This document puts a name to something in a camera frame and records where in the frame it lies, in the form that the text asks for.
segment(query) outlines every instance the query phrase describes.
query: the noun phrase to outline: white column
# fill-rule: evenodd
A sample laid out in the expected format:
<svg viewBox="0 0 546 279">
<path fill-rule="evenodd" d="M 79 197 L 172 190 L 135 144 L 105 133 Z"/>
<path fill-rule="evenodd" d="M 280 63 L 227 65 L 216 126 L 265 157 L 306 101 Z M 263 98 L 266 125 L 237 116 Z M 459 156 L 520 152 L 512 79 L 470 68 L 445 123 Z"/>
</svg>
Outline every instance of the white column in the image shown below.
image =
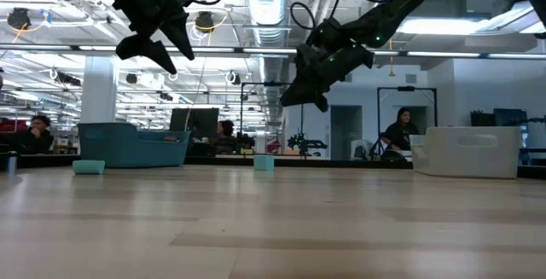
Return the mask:
<svg viewBox="0 0 546 279">
<path fill-rule="evenodd" d="M 85 58 L 81 123 L 114 122 L 119 69 L 112 57 Z"/>
</svg>

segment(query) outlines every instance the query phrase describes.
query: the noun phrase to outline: small teal cube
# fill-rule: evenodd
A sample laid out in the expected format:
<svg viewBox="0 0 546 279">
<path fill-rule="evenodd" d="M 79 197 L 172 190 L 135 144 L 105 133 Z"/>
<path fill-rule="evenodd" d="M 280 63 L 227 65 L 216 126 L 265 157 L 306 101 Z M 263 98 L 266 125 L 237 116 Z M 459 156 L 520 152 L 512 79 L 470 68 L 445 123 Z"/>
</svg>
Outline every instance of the small teal cube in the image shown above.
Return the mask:
<svg viewBox="0 0 546 279">
<path fill-rule="evenodd" d="M 273 155 L 254 155 L 254 170 L 273 171 L 275 169 L 275 157 Z"/>
</svg>

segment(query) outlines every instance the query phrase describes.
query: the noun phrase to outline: white plastic bin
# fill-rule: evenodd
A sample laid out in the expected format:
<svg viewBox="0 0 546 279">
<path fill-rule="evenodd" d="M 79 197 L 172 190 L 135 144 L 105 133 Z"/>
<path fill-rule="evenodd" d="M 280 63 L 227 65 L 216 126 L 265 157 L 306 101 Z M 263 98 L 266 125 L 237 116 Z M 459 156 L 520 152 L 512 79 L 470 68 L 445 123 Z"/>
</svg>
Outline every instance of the white plastic bin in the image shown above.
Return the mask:
<svg viewBox="0 0 546 279">
<path fill-rule="evenodd" d="M 444 177 L 516 178 L 519 127 L 437 127 L 412 136 L 414 170 Z"/>
</svg>

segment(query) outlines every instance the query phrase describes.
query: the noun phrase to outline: robot arm on table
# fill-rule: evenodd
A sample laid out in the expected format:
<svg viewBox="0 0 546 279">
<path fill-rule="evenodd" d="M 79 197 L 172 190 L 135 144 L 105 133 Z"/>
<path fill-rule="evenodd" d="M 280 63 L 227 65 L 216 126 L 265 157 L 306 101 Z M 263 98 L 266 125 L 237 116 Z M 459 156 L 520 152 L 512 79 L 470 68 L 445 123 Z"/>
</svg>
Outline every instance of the robot arm on table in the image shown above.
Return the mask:
<svg viewBox="0 0 546 279">
<path fill-rule="evenodd" d="M 298 47 L 296 78 L 281 97 L 284 107 L 315 103 L 326 112 L 322 95 L 330 86 L 358 66 L 371 68 L 374 53 L 364 46 L 380 48 L 394 35 L 404 18 L 425 0 L 376 1 L 379 5 L 355 21 L 341 25 L 332 15 L 320 23 Z M 546 24 L 546 0 L 529 0 Z"/>
</svg>

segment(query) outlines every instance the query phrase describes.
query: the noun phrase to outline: seated person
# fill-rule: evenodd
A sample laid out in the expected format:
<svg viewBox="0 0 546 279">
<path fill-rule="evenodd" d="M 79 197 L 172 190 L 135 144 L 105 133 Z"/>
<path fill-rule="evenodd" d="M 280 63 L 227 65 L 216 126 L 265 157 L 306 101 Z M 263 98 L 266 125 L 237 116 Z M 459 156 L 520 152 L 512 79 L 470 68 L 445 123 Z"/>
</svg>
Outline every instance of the seated person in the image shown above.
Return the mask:
<svg viewBox="0 0 546 279">
<path fill-rule="evenodd" d="M 417 127 L 411 123 L 411 115 L 408 108 L 398 110 L 397 121 L 386 128 L 381 135 L 381 140 L 388 145 L 387 150 L 411 150 L 410 135 L 419 135 Z"/>
<path fill-rule="evenodd" d="M 237 149 L 237 140 L 233 137 L 233 122 L 224 120 L 218 122 L 217 139 L 214 141 L 218 154 L 232 154 Z"/>
<path fill-rule="evenodd" d="M 32 127 L 27 131 L 18 132 L 14 136 L 14 140 L 26 147 L 25 154 L 47 154 L 53 136 L 46 129 L 51 125 L 48 117 L 38 115 L 32 117 Z"/>
</svg>

